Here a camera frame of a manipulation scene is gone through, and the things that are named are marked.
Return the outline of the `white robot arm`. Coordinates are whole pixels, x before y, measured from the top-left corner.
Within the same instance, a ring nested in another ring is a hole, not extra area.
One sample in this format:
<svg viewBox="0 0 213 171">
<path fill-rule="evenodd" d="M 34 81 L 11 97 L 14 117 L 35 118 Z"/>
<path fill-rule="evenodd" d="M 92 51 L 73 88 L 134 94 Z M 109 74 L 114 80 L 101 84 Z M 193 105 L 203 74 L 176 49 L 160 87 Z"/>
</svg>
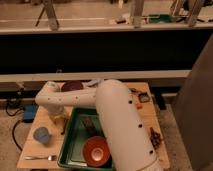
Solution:
<svg viewBox="0 0 213 171">
<path fill-rule="evenodd" d="M 35 101 L 51 115 L 59 115 L 65 106 L 95 108 L 116 171 L 163 171 L 131 91 L 121 81 L 68 92 L 48 81 Z"/>
</svg>

